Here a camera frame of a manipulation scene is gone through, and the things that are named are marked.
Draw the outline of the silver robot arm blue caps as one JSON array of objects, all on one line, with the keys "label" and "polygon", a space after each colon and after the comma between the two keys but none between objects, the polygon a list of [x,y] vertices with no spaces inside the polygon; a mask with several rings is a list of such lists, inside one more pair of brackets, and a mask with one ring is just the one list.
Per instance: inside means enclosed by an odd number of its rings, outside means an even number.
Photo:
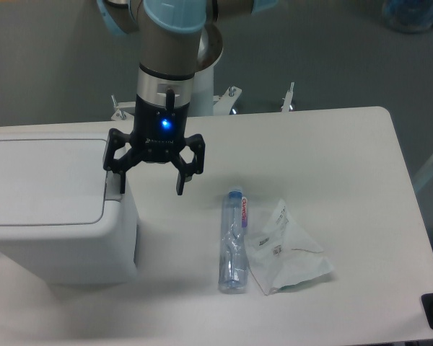
[{"label": "silver robot arm blue caps", "polygon": [[224,17],[255,14],[276,1],[98,1],[105,25],[114,32],[141,32],[138,82],[131,133],[108,132],[103,168],[120,177],[144,161],[172,163],[178,170],[176,191],[204,170],[205,142],[185,137],[198,49],[207,27]]}]

